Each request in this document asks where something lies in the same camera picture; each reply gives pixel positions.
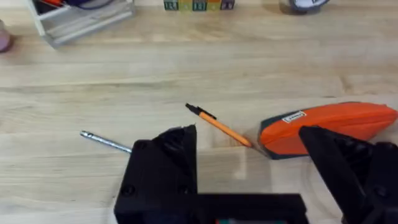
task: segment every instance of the wooden table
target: wooden table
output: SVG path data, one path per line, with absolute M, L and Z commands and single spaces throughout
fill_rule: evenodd
M 1 223 L 116 223 L 128 155 L 79 132 L 131 146 L 192 123 L 200 192 L 299 192 L 311 223 L 338 223 L 309 158 L 270 161 L 184 104 L 252 139 L 263 119 L 300 108 L 398 109 L 398 2 L 332 0 L 311 16 L 258 2 L 186 14 L 139 7 L 135 19 L 58 51 L 37 37 L 27 10 L 0 9 L 18 35 L 0 55 Z M 377 139 L 398 142 L 398 126 Z

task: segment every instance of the glass jar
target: glass jar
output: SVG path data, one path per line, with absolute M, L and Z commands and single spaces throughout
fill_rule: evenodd
M 12 45 L 11 34 L 8 33 L 3 21 L 0 20 L 0 53 L 7 52 Z

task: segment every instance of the black object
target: black object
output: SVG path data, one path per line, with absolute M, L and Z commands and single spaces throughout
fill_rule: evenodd
M 345 224 L 398 223 L 398 147 L 319 127 L 299 135 L 344 214 Z
M 204 109 L 200 108 L 199 106 L 193 106 L 189 103 L 186 103 L 185 106 L 194 114 L 196 115 L 200 115 L 200 113 L 204 112 L 205 114 L 207 114 L 208 116 L 210 116 L 213 119 L 217 119 L 214 115 L 212 115 L 211 113 L 205 111 Z
M 46 4 L 42 1 L 33 1 L 36 11 L 39 15 L 45 14 L 47 12 L 50 12 L 52 10 L 58 9 L 56 6 L 52 6 L 50 4 Z
M 136 141 L 114 208 L 119 224 L 308 224 L 299 194 L 197 194 L 196 141 L 194 125 Z

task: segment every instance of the orange pen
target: orange pen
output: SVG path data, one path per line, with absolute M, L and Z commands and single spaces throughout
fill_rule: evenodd
M 211 125 L 215 126 L 216 128 L 222 130 L 225 134 L 231 136 L 241 144 L 247 147 L 252 147 L 252 144 L 249 140 L 247 140 L 245 137 L 242 135 L 234 132 L 231 128 L 221 124 L 220 122 L 217 121 L 217 118 L 213 115 L 211 115 L 209 112 L 205 111 L 204 109 L 200 108 L 199 106 L 193 106 L 190 104 L 185 105 L 192 113 L 198 115 L 205 121 L 209 122 Z

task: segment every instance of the metal rod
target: metal rod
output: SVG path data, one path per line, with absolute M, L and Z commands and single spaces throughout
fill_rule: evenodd
M 80 136 L 82 136 L 84 138 L 87 138 L 87 139 L 90 139 L 90 140 L 94 140 L 94 141 L 99 142 L 101 144 L 104 144 L 106 146 L 111 146 L 111 147 L 114 147 L 116 149 L 122 150 L 124 152 L 131 153 L 131 148 L 123 146 L 121 144 L 118 144 L 118 143 L 116 143 L 114 141 L 111 141 L 109 139 L 102 138 L 101 136 L 97 136 L 97 135 L 95 135 L 93 133 L 89 133 L 87 131 L 81 131 L 80 132 Z

